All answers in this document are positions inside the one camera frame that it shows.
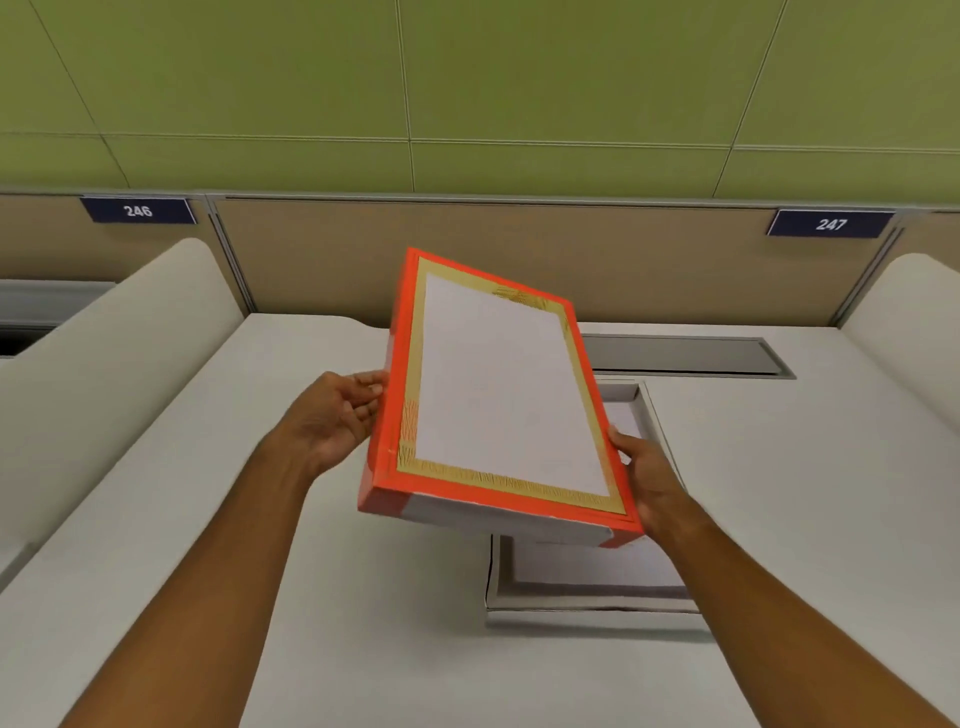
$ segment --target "right hand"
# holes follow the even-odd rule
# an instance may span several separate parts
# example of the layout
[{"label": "right hand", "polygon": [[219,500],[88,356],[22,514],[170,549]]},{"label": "right hand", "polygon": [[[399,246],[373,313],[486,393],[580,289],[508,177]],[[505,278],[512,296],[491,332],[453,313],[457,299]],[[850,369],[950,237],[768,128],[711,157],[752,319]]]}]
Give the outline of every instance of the right hand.
[{"label": "right hand", "polygon": [[657,443],[625,435],[611,426],[613,446],[628,455],[630,487],[643,530],[661,546],[712,522],[680,484],[670,461]]}]

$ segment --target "left hand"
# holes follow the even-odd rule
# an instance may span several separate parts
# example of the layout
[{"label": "left hand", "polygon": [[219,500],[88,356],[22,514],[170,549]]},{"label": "left hand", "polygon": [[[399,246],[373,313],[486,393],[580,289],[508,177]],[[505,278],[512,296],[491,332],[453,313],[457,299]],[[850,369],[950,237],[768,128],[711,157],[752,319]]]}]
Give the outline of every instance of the left hand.
[{"label": "left hand", "polygon": [[386,384],[384,371],[326,372],[294,400],[268,437],[305,457],[312,482],[370,436]]}]

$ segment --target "desk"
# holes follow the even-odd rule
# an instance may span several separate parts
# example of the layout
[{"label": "desk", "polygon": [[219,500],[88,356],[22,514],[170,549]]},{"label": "desk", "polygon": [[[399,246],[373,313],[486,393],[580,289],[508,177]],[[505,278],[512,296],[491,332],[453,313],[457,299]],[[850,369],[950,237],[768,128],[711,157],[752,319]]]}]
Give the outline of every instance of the desk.
[{"label": "desk", "polygon": [[[648,379],[688,487],[768,568],[960,717],[960,637],[947,623],[960,612],[960,541],[947,528],[960,497],[937,479],[960,473],[960,452],[946,426],[830,329],[584,329],[767,337],[797,381]],[[248,318],[0,595],[0,725],[56,726],[286,405],[324,369],[382,365],[385,345],[385,331],[345,319]],[[857,414],[866,394],[896,411]],[[789,447],[771,434],[787,405],[805,412]],[[839,427],[811,429],[822,415],[862,436],[844,444]],[[877,437],[906,432],[879,464],[856,465],[883,450]],[[808,452],[823,443],[829,457]],[[760,446],[776,448],[775,469]],[[488,631],[489,540],[357,513],[361,466],[354,453],[306,501],[244,726],[755,724],[713,643]],[[826,479],[834,466],[843,477]],[[917,468],[934,483],[909,493]],[[884,530],[895,505],[905,531]]]}]

